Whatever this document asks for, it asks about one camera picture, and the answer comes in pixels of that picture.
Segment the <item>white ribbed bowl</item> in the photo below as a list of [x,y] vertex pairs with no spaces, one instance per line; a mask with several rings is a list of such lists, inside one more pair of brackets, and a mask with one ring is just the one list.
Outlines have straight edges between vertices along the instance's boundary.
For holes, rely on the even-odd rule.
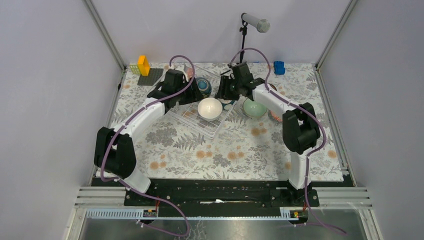
[[223,111],[222,104],[213,97],[202,99],[197,106],[199,116],[206,121],[217,120]]

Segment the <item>light green celadon bowl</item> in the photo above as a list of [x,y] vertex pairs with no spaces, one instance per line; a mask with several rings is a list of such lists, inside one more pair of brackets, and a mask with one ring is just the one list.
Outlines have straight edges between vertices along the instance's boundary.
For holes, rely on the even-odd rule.
[[244,113],[250,118],[261,118],[264,116],[268,108],[263,104],[246,98],[242,104]]

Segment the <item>red orange patterned bowl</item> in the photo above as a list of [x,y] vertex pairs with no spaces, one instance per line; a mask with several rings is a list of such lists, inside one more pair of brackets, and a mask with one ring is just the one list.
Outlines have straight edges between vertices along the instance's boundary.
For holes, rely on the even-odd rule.
[[271,111],[271,110],[269,110],[268,111],[268,116],[269,116],[269,118],[271,119],[271,120],[274,120],[274,121],[276,121],[276,122],[278,122],[278,123],[282,123],[283,122],[283,120],[281,119],[281,117],[280,116],[278,116],[277,114],[275,114],[273,111]]

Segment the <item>pink floral bowl leaf interior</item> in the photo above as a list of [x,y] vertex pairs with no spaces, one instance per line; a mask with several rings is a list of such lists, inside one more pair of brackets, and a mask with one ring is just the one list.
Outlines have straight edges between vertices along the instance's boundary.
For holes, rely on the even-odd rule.
[[194,69],[187,64],[184,65],[183,71],[185,72],[185,75],[187,76],[188,80],[190,80],[193,76],[195,76]]

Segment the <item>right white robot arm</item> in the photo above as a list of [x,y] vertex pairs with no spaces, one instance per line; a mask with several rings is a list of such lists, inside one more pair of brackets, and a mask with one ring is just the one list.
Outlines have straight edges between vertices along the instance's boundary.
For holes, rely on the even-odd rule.
[[292,189],[287,191],[287,201],[293,206],[301,205],[309,184],[308,154],[316,147],[323,132],[310,103],[298,104],[284,98],[264,79],[254,78],[247,63],[229,64],[229,71],[221,74],[218,92],[215,97],[227,101],[237,101],[245,97],[260,103],[282,120],[282,140],[290,150],[291,171],[288,181]]

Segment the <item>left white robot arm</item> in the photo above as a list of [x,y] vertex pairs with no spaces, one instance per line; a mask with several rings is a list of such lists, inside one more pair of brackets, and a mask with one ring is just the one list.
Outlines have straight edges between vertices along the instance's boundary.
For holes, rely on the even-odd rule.
[[149,188],[150,179],[137,169],[134,141],[176,105],[201,99],[195,77],[187,79],[184,71],[169,69],[140,108],[114,127],[102,127],[97,132],[94,165],[100,168],[100,177],[103,179],[105,172],[113,174],[111,180],[122,181],[127,188],[137,191],[135,197],[142,205],[152,204],[155,192]]

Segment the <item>teal white spotted bowl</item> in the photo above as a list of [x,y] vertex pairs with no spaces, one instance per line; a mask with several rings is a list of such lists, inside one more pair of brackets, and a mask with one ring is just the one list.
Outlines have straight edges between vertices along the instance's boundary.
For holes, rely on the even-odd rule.
[[236,102],[235,100],[225,100],[225,99],[220,99],[219,101],[221,102],[222,109],[226,111],[230,110],[233,107],[234,103]]

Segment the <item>dark teal floral bowl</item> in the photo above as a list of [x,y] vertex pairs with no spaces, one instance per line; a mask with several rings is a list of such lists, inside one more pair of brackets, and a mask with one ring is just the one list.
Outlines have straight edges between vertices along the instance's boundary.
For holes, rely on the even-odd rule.
[[204,77],[197,77],[196,84],[203,98],[209,98],[212,93],[211,83]]

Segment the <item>dark grey building plate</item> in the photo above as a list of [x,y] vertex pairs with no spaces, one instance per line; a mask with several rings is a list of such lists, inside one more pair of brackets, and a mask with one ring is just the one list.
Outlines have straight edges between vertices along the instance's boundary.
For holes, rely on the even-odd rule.
[[163,75],[163,68],[151,68],[147,76],[141,75],[138,79],[138,86],[153,86]]

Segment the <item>yellow toy block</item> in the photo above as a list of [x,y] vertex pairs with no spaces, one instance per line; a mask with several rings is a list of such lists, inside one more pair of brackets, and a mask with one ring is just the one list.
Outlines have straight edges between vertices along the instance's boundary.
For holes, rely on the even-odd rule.
[[142,76],[147,77],[149,75],[151,67],[145,55],[138,57],[137,66]]

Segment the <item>lime green toy block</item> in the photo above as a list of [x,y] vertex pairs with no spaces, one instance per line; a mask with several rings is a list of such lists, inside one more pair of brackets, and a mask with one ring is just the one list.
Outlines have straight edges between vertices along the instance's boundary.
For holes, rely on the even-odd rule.
[[128,68],[134,75],[141,75],[139,66],[137,64],[129,64]]

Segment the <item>blue toy block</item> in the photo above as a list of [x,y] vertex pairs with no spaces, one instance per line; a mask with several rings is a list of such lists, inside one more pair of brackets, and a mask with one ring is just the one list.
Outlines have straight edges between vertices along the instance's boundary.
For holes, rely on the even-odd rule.
[[286,73],[284,61],[274,61],[273,70],[275,75],[284,75]]

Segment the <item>grey microphone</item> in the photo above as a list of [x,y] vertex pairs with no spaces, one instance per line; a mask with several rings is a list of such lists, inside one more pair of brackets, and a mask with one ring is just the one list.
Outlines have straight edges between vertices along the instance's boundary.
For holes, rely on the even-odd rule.
[[271,28],[267,19],[260,19],[245,12],[241,14],[241,22],[243,26],[253,26],[259,33],[267,33]]

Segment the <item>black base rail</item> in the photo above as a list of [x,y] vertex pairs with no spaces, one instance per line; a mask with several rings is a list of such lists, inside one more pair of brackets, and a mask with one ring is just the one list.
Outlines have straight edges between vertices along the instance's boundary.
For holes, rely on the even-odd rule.
[[313,182],[307,193],[295,190],[287,181],[253,180],[184,180],[153,178],[147,194],[150,199],[133,191],[124,194],[124,206],[148,207],[159,217],[280,217],[280,209],[293,207],[302,212],[307,207],[321,207],[318,188],[335,190],[341,182]]

